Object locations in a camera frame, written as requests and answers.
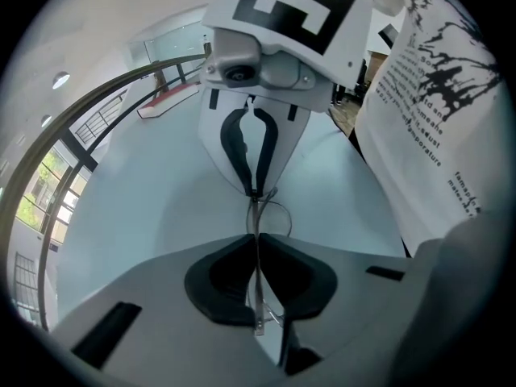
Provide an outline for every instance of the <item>ceiling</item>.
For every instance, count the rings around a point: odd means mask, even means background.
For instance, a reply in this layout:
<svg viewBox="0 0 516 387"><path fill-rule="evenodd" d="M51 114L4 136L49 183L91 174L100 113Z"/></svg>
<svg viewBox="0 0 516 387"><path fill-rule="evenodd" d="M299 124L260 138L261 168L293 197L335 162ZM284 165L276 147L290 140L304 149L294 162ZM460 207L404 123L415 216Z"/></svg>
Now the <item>ceiling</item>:
<svg viewBox="0 0 516 387"><path fill-rule="evenodd" d="M27 30L2 77L0 167L8 159L10 169L0 176L0 186L40 134L43 115L55 117L119 74L106 60L110 53L152 25L165 24L171 16L209 1L51 0ZM61 70L71 77L66 85L52 90L52 79ZM19 146L16 140L21 134L26 140Z"/></svg>

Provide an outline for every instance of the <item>white fabric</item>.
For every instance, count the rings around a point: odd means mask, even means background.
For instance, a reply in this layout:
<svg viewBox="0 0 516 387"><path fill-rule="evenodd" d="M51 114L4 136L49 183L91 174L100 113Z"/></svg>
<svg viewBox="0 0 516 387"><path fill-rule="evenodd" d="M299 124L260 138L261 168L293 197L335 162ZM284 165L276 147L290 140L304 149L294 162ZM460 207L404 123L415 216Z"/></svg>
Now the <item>white fabric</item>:
<svg viewBox="0 0 516 387"><path fill-rule="evenodd" d="M405 0L407 16L356 120L368 165L413 255L514 199L514 112L457 0Z"/></svg>

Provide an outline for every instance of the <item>white cloth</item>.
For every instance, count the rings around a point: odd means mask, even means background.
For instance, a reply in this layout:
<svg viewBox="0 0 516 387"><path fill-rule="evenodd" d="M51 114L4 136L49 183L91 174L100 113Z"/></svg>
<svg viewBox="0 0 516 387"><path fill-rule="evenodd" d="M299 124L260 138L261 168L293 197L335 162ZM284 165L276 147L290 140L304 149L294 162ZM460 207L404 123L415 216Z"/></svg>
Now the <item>white cloth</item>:
<svg viewBox="0 0 516 387"><path fill-rule="evenodd" d="M493 55L457 0L407 16L356 136L413 255L462 220L514 201L514 112Z"/></svg>

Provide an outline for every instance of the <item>ceiling light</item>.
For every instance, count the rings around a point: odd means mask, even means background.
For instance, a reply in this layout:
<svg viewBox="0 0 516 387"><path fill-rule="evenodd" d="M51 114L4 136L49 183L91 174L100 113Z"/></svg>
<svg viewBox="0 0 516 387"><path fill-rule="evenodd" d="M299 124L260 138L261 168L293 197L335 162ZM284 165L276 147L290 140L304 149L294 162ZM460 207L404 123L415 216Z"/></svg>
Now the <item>ceiling light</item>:
<svg viewBox="0 0 516 387"><path fill-rule="evenodd" d="M67 72L59 72L52 82L52 88L57 89L66 83L66 81L70 78L70 74Z"/></svg>
<svg viewBox="0 0 516 387"><path fill-rule="evenodd" d="M51 119L52 116L50 114L46 114L43 118L41 118L41 127L46 127Z"/></svg>

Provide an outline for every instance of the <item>railing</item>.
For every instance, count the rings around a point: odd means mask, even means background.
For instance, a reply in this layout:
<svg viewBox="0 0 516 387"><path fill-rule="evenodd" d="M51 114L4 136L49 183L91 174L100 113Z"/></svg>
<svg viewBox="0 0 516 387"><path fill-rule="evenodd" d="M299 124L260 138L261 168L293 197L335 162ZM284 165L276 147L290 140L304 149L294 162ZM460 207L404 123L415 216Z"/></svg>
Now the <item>railing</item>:
<svg viewBox="0 0 516 387"><path fill-rule="evenodd" d="M133 81L145 77L158 70L166 69L168 67L176 66L179 72L179 77L171 81L166 82L164 85L159 86L151 93L141 98L138 102L128 107L123 113L118 115L107 128L99 133L93 143L85 150L80 150L76 157L78 163L74 168L68 168L60 179L59 184L52 196L54 202L63 202L66 191L69 189L75 176L79 173L82 166L86 165L88 159L93 159L91 153L95 148L102 142L102 140L120 123L125 119L133 110L137 109L145 101L158 94L164 87L168 87L172 83L181 81L186 82L185 77L191 73L197 72L200 68L192 70L188 73L183 73L181 64L192 60L204 59L204 55L196 56L184 56L176 59L163 60L144 66L139 69L131 70L115 79L108 81L107 83L100 85L97 89L92 90L87 95L80 98L78 101L73 103L68 109L62 114L59 114L52 123L48 125L45 131L36 139L36 141L28 148L25 155L22 157L18 166L14 170L9 183L2 195L0 201L0 268L4 271L2 274L4 292L7 291L8 285L5 282L7 273L7 257L9 253L9 242L10 234L12 232L13 224L15 221L16 211L20 200L22 199L23 193L27 187L27 184L32 178L32 175L37 170L38 165L43 160L47 152L59 139L66 139L67 137L73 137L72 132L69 131L70 126L76 122L84 113L90 110L92 107L97 105L103 99L122 89L124 86L132 83ZM52 229L57 220L57 214L59 212L60 205L54 205L50 214L48 215L48 223L44 230L44 237L42 242L42 249L40 255L40 264L38 267L37 276L37 291L38 291L38 307L40 310L40 321L41 327L48 330L48 324L46 319L45 300L44 300L44 277L45 270L47 268L48 249L50 248L50 239L52 236Z"/></svg>
<svg viewBox="0 0 516 387"><path fill-rule="evenodd" d="M122 107L123 95L126 92L127 90L124 90L116 98L111 99L75 131L84 145L103 133L110 123L116 119L120 107Z"/></svg>

